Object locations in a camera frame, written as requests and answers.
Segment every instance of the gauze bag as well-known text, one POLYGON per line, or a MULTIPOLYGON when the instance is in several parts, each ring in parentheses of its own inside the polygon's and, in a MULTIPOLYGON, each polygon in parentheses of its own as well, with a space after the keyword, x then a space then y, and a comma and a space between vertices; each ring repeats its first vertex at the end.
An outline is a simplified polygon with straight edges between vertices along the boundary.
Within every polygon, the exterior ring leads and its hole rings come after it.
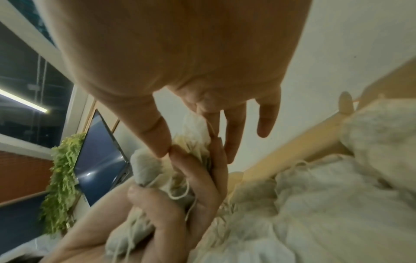
MULTIPOLYGON (((175 136, 172 143, 195 156, 210 171, 208 146, 211 138, 203 117, 196 114, 188 115, 184 120, 182 134, 175 136)), ((185 210, 186 219, 188 218, 188 213, 196 201, 195 195, 185 176, 173 168, 168 156, 158 159, 148 149, 140 149, 131 156, 130 163, 134 181, 138 185, 162 190, 185 210)), ((119 255, 128 257, 131 250, 154 230, 146 213, 133 206, 126 221, 108 237, 105 245, 106 254, 113 256, 113 261, 119 255)))

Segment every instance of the crumpled fabric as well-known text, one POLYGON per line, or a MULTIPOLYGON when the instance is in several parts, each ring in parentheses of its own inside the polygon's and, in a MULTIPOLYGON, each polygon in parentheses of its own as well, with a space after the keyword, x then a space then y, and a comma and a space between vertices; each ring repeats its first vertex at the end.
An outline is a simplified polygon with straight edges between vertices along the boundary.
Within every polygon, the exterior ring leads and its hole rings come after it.
POLYGON ((188 262, 415 262, 415 117, 416 100, 374 103, 342 128, 356 158, 242 183, 188 262))
MULTIPOLYGON (((194 155, 208 171, 210 170, 208 146, 211 138, 203 117, 189 114, 184 120, 182 134, 175 136, 172 143, 194 155)), ((140 149, 132 155, 130 163, 133 178, 138 185, 164 191, 186 212, 192 208, 195 195, 185 176, 174 170, 168 156, 158 159, 148 149, 140 149)), ((146 213, 139 207, 133 207, 126 221, 111 232, 105 246, 106 254, 114 257, 124 254, 128 256, 128 253, 154 230, 146 213)))

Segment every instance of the ceiling light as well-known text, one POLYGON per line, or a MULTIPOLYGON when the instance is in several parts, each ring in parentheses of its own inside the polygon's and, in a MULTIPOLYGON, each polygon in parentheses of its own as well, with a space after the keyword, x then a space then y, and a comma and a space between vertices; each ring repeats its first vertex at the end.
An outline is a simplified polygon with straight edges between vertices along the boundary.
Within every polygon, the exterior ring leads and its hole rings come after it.
POLYGON ((38 105, 36 105, 36 104, 33 104, 32 102, 29 102, 29 101, 27 101, 27 100, 24 100, 24 99, 22 99, 22 98, 20 98, 20 97, 18 97, 18 96, 16 96, 16 95, 10 94, 10 93, 9 93, 9 92, 7 92, 7 91, 4 91, 4 90, 1 90, 1 89, 0 89, 0 95, 3 95, 3 96, 5 96, 5 97, 7 97, 7 98, 9 98, 9 99, 12 99, 12 100, 14 100, 14 101, 20 102, 20 103, 22 103, 22 104, 25 104, 26 106, 29 106, 29 107, 31 107, 31 108, 33 108, 33 109, 35 109, 35 110, 41 111, 41 112, 43 112, 43 113, 48 112, 48 110, 47 110, 47 109, 42 108, 41 106, 38 106, 38 105))

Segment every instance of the green plant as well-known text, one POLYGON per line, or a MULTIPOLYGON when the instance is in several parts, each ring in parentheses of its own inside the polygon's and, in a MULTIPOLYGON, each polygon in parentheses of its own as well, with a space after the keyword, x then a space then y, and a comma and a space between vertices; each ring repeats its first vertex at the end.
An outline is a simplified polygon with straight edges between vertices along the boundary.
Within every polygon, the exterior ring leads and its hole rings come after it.
POLYGON ((52 148, 52 176, 40 215, 44 220, 45 234, 65 233, 74 224, 68 209, 78 193, 74 167, 84 139, 85 133, 74 134, 65 138, 58 147, 52 148))

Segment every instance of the screen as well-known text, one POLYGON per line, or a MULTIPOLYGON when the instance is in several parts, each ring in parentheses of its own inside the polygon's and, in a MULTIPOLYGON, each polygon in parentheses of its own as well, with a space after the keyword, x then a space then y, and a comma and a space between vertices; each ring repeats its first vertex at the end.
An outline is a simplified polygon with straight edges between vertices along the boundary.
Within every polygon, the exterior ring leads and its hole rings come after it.
POLYGON ((79 186, 90 205, 110 190, 126 165, 123 152, 96 110, 74 168, 79 186))

